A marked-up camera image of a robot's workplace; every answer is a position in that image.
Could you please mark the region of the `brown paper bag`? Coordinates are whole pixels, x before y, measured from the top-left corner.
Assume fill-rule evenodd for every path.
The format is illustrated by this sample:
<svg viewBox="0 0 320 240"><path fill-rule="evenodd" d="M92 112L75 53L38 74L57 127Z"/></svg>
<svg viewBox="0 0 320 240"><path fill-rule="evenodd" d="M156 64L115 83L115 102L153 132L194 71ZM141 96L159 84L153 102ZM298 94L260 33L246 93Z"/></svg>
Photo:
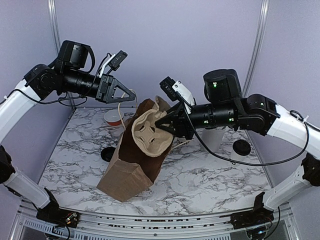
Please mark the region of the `brown paper bag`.
<svg viewBox="0 0 320 240"><path fill-rule="evenodd" d="M126 202L151 187L172 149L173 141L160 156L150 157L135 144L131 132L133 122L150 109L167 113L170 105L160 96L156 96L154 100L145 99L138 106L133 117L127 120L108 167L96 186L117 201Z"/></svg>

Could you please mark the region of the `white paper coffee cup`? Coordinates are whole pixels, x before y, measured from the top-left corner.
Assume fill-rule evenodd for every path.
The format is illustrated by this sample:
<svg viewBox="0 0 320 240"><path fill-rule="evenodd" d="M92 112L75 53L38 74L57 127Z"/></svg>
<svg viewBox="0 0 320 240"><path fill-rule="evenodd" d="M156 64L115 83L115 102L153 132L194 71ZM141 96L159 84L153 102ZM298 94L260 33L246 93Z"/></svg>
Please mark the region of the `white paper coffee cup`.
<svg viewBox="0 0 320 240"><path fill-rule="evenodd" d="M230 154L230 160L231 160L231 165L233 167L239 166L240 164L237 162L243 162L245 160L246 156L240 155L236 152L232 152Z"/></svg>

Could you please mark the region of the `black plastic cup lid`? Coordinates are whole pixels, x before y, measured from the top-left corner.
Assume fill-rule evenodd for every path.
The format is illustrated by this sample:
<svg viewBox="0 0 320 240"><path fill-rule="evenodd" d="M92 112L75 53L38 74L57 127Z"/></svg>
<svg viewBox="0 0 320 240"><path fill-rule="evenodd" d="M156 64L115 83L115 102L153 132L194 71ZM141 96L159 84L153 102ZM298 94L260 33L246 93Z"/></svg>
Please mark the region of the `black plastic cup lid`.
<svg viewBox="0 0 320 240"><path fill-rule="evenodd" d="M246 140L240 139L233 143L232 149L239 155L247 156L251 152L251 145Z"/></svg>

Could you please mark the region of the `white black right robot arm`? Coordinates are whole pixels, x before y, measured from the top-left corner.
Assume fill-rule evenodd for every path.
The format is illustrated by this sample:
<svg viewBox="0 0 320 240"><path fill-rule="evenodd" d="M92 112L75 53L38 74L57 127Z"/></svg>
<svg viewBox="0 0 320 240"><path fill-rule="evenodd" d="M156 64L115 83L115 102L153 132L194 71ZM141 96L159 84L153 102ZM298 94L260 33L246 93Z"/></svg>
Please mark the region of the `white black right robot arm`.
<svg viewBox="0 0 320 240"><path fill-rule="evenodd" d="M206 73L206 104L198 105L192 93L180 82L165 78L161 89L175 103L168 114L155 122L158 129L177 138L191 140L197 129L230 127L284 140L301 148L301 165L285 180L255 197L251 210L234 213L235 229L267 223L283 203L310 187L320 184L320 130L295 110L287 110L261 94L243 97L237 72L218 69Z"/></svg>

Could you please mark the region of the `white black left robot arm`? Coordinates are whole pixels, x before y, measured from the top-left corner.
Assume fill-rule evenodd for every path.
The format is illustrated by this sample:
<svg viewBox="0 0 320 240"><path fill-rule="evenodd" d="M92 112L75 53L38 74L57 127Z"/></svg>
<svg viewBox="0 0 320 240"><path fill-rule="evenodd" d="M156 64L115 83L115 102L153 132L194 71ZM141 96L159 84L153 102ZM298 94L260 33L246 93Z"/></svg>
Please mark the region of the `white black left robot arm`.
<svg viewBox="0 0 320 240"><path fill-rule="evenodd" d="M57 56L52 40L6 39L0 42L0 94L7 95L19 78ZM59 103L31 109L11 130L3 145L17 168L38 181L63 132L71 109Z"/></svg>

